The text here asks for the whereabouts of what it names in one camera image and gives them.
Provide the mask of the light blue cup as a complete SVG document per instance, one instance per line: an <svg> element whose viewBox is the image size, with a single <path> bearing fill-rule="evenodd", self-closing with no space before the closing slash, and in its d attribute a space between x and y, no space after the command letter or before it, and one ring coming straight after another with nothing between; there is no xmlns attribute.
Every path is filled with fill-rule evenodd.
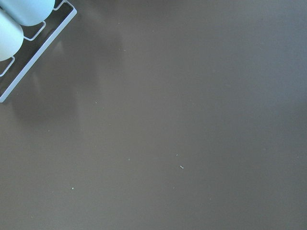
<svg viewBox="0 0 307 230"><path fill-rule="evenodd" d="M0 0L0 7L18 24L34 26L53 11L55 0Z"/></svg>
<svg viewBox="0 0 307 230"><path fill-rule="evenodd" d="M21 48L24 32L4 10L0 10L0 60L14 56Z"/></svg>

